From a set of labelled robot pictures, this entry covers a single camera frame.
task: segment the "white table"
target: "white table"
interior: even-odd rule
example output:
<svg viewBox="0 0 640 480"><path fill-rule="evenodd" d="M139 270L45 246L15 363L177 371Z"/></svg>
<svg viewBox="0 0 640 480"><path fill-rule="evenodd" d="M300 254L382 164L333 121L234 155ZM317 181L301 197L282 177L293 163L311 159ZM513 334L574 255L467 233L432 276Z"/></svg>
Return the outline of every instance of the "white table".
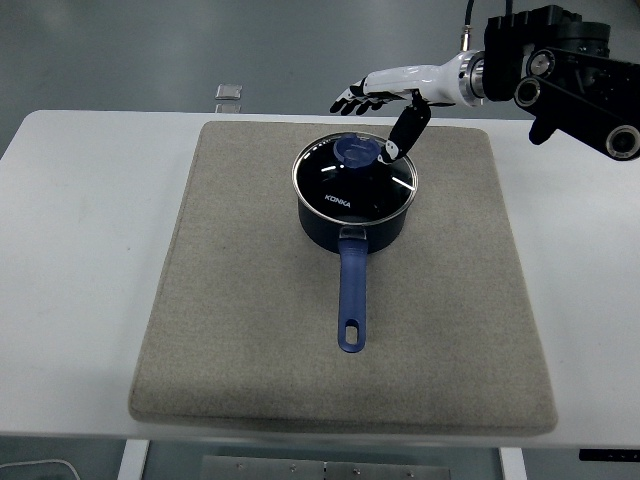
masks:
<svg viewBox="0 0 640 480"><path fill-rule="evenodd" d="M395 121L29 115L0 161L0 434L640 445L640 161L614 162L562 133L534 147L529 121L432 124L489 134L549 365L555 431L532 438L273 435L132 420L129 387L198 134L209 120Z"/></svg>

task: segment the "white robotic hand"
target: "white robotic hand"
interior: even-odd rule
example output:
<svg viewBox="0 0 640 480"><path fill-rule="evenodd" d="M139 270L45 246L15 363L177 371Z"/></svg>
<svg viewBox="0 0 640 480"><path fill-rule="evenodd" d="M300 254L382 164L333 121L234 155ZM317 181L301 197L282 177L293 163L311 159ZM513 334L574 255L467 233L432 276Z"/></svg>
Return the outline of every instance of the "white robotic hand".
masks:
<svg viewBox="0 0 640 480"><path fill-rule="evenodd" d="M444 65L420 65L373 72L354 83L331 106L331 113L349 115L357 108L362 115L369 108L380 109L392 100L409 100L391 130L378 160L392 163L405 155L418 140L431 118L430 107L456 104L482 105L484 55L463 51Z"/></svg>
<svg viewBox="0 0 640 480"><path fill-rule="evenodd" d="M392 100L413 101L415 93L430 106L482 105L483 53L460 52L444 65L419 65L373 72L347 88L331 113L362 115Z"/></svg>
<svg viewBox="0 0 640 480"><path fill-rule="evenodd" d="M371 108L371 110L379 110L385 103L389 103L391 100L401 100L403 98L390 92L383 91L367 91L367 93L365 93L365 84L367 83L368 78L369 76L363 78L360 82L354 83L342 92L342 95L340 95L333 105L331 105L331 113L340 112L341 115L349 115L356 107L358 107L356 115L362 115L369 110L369 108Z"/></svg>

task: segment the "konka logo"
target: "konka logo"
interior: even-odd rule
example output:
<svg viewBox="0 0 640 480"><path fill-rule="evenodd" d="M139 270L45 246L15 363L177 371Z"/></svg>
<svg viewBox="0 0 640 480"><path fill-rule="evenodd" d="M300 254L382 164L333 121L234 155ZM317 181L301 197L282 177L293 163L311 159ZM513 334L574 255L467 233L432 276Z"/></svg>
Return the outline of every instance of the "konka logo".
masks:
<svg viewBox="0 0 640 480"><path fill-rule="evenodd" d="M333 195L328 195L327 194L327 195L324 196L324 199L325 200L329 200L330 202L333 202L333 203L337 203L338 205L342 205L344 207L351 208L351 203L350 202L347 202L346 200L342 200L341 198L338 198L338 197L334 197Z"/></svg>

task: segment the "metal plate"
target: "metal plate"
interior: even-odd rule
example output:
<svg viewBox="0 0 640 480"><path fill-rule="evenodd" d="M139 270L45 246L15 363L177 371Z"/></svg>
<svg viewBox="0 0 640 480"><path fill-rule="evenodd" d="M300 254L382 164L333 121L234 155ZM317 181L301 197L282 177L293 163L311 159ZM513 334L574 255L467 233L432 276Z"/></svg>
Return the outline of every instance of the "metal plate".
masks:
<svg viewBox="0 0 640 480"><path fill-rule="evenodd" d="M240 104L219 103L216 105L216 113L240 113Z"/></svg>
<svg viewBox="0 0 640 480"><path fill-rule="evenodd" d="M450 480L445 467L327 462L325 480Z"/></svg>
<svg viewBox="0 0 640 480"><path fill-rule="evenodd" d="M205 455L200 480L450 480L445 467Z"/></svg>
<svg viewBox="0 0 640 480"><path fill-rule="evenodd" d="M242 85L220 84L216 91L216 100L238 100L242 93Z"/></svg>
<svg viewBox="0 0 640 480"><path fill-rule="evenodd" d="M200 480L323 480L324 462L205 455Z"/></svg>

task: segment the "robotic arm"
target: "robotic arm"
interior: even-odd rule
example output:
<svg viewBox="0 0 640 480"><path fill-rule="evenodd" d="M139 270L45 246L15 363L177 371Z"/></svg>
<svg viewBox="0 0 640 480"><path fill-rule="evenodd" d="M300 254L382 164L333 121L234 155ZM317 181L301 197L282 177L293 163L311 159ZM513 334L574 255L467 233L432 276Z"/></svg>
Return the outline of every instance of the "robotic arm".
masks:
<svg viewBox="0 0 640 480"><path fill-rule="evenodd" d="M640 65L608 58L610 27L582 22L551 5L489 19L485 51L463 51L441 66L373 72L347 88L331 112L361 115L410 100L379 160L402 157L431 118L431 107L515 100L536 119L535 145L559 129L614 160L640 156ZM522 76L525 52L531 52Z"/></svg>

